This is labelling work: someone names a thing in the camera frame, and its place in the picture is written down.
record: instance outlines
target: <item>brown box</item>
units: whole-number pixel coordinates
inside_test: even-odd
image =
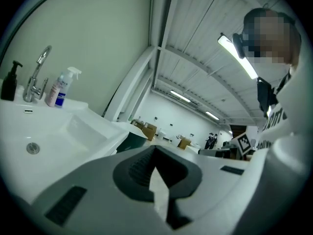
[[[140,130],[142,129],[143,127],[143,122],[139,122],[138,120],[134,119],[132,122],[131,122],[132,125],[138,127]]]
[[[184,150],[186,148],[186,146],[190,145],[190,144],[191,144],[191,140],[186,139],[186,138],[182,138],[178,147]]]
[[[157,127],[152,124],[145,123],[141,131],[143,132],[144,135],[147,136],[148,140],[152,141],[153,137],[157,132]]]

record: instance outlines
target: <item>chrome faucet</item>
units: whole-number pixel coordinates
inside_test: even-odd
[[[28,103],[31,102],[34,96],[37,97],[39,100],[43,97],[45,86],[47,85],[47,82],[48,82],[48,78],[44,80],[42,88],[39,89],[36,87],[37,75],[51,50],[52,50],[52,46],[49,45],[40,54],[37,60],[37,67],[35,68],[34,74],[29,78],[26,89],[24,90],[24,93],[23,93],[23,99],[25,102],[28,102]]]

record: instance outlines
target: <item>light fixture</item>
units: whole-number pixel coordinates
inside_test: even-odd
[[[266,112],[266,115],[269,117],[270,112],[272,111],[271,106],[268,107],[268,112]]]
[[[172,94],[174,94],[175,96],[178,96],[180,97],[181,99],[185,100],[186,102],[190,103],[190,100],[185,98],[184,96],[182,95],[179,95],[178,93],[174,92],[174,91],[171,91]]]
[[[248,75],[251,77],[251,79],[255,79],[258,77],[258,74],[255,72],[251,63],[246,58],[240,59],[233,43],[225,35],[220,36],[217,42],[221,46],[223,46],[225,49],[227,49],[230,52],[230,54],[234,56],[234,58],[237,59],[237,61],[242,65],[242,67],[244,67],[244,69],[246,70]]]
[[[220,120],[218,117],[214,116],[212,113],[210,112],[205,112],[207,113],[209,116],[211,116],[212,118],[216,119],[216,120]]]

